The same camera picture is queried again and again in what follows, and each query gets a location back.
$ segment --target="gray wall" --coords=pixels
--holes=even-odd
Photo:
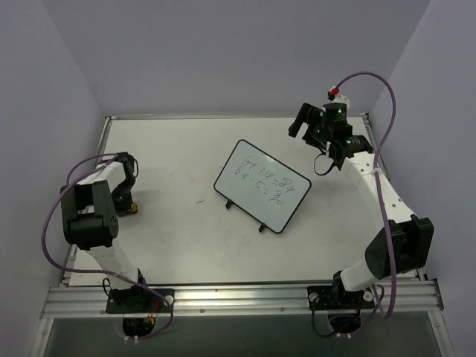
[[[432,0],[390,83],[397,118],[383,158],[405,201],[435,225],[427,265],[457,356],[476,349],[476,2]],[[388,94],[373,110],[380,137]]]
[[[428,0],[44,0],[105,114],[294,115],[390,76]],[[353,112],[382,87],[346,87]]]
[[[40,1],[4,1],[0,34],[0,356],[24,356],[60,276],[42,256],[42,221],[68,168],[95,151],[103,117]],[[63,262],[58,214],[48,239]]]

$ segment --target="purple cable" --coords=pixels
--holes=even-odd
[[[351,332],[351,333],[342,333],[340,336],[338,336],[338,338],[340,338],[341,336],[347,336],[347,335],[351,335],[351,336],[354,336],[356,333],[358,332],[361,332],[372,320],[373,320],[373,317],[375,316],[375,313],[377,312],[377,309],[380,309],[382,307],[382,300],[384,298],[384,295],[385,295],[385,289],[382,285],[379,285],[377,284],[377,286],[382,290],[382,293],[380,294],[380,296],[377,294],[377,291],[375,290],[375,286],[372,285],[373,287],[373,291],[376,293],[376,296],[375,296],[375,300],[376,300],[376,305],[375,307],[373,308],[372,312],[370,313],[369,317],[367,318],[367,320],[365,320],[365,322],[355,331]],[[332,318],[329,319],[329,325],[332,327],[332,325],[330,324],[333,320],[335,320],[336,318],[340,318],[342,316],[347,316],[347,315],[338,315],[338,316],[334,316]]]
[[[393,122],[395,121],[395,114],[396,114],[396,100],[395,100],[395,93],[390,85],[390,83],[381,75],[373,72],[357,72],[351,74],[350,76],[345,77],[341,82],[338,83],[336,88],[339,88],[343,83],[347,82],[350,78],[354,78],[357,76],[371,76],[381,80],[385,86],[387,87],[388,91],[390,92],[390,97],[392,98],[392,116],[390,118],[390,123],[388,124],[387,131],[385,132],[383,138],[380,140],[379,145],[377,145],[377,150],[375,152],[375,156],[373,158],[373,169],[376,169],[379,164],[379,156],[380,152],[382,151],[382,147],[387,140],[388,134],[392,130]],[[390,303],[388,304],[388,310],[385,314],[384,318],[389,318],[392,315],[393,308],[395,307],[395,299],[396,299],[396,263],[395,263],[395,253],[393,252],[393,243],[392,243],[392,236],[390,233],[390,226],[388,224],[388,217],[387,211],[385,210],[384,199],[382,195],[382,184],[380,183],[380,176],[379,172],[375,171],[375,181],[377,186],[377,196],[379,198],[379,205],[380,211],[382,212],[382,218],[384,220],[384,229],[385,229],[385,236],[387,237],[387,249],[388,249],[388,256],[390,258],[390,276],[391,276],[391,293],[390,293]]]
[[[89,175],[91,175],[93,173],[97,173],[97,172],[103,170],[106,166],[110,165],[112,162],[114,162],[114,160],[117,158],[118,155],[117,154],[104,154],[104,155],[92,156],[90,158],[82,160],[79,164],[74,166],[73,169],[70,171],[70,173],[68,174],[68,182],[69,182],[69,179],[70,179],[71,174],[73,173],[74,169],[76,169],[82,163],[87,162],[89,160],[92,160],[93,158],[99,158],[99,157],[111,156],[111,155],[112,155],[112,158],[109,161],[107,161],[105,165],[103,165],[103,166],[101,166],[97,169],[92,170],[90,173],[86,173],[84,175],[81,175],[79,178],[73,180],[73,182],[71,184],[68,184],[68,186],[61,192],[61,194],[58,196],[56,201],[53,203],[50,210],[48,211],[48,214],[46,215],[45,223],[43,224],[43,228],[42,228],[42,250],[43,250],[43,254],[45,255],[46,260],[52,266],[54,266],[55,268],[58,268],[59,270],[69,271],[71,273],[81,273],[81,274],[107,274],[107,275],[111,275],[113,277],[116,277],[117,279],[125,281],[126,283],[138,286],[139,288],[142,288],[142,289],[146,290],[147,292],[150,292],[151,294],[155,295],[160,301],[162,301],[162,303],[164,303],[165,306],[171,307],[171,304],[165,299],[165,297],[162,296],[161,294],[159,294],[154,289],[151,289],[150,287],[148,287],[146,285],[143,285],[143,284],[137,283],[135,281],[132,281],[130,279],[127,279],[126,277],[123,277],[122,275],[116,274],[113,271],[99,270],[99,269],[74,269],[74,268],[67,268],[65,266],[62,266],[61,264],[54,261],[54,259],[51,257],[51,255],[48,251],[48,248],[46,246],[46,231],[47,231],[48,225],[51,221],[51,217],[53,216],[54,210],[56,210],[56,208],[60,204],[63,197],[66,195],[66,193],[68,193],[79,181],[85,179],[86,177],[88,177]],[[163,325],[159,329],[154,329],[149,335],[138,337],[138,340],[144,340],[146,338],[154,337],[155,335],[159,334],[161,331],[164,331],[166,328],[168,328],[168,326],[172,323],[172,320],[173,320],[173,310],[170,309],[170,318],[169,318],[169,321],[165,325]]]

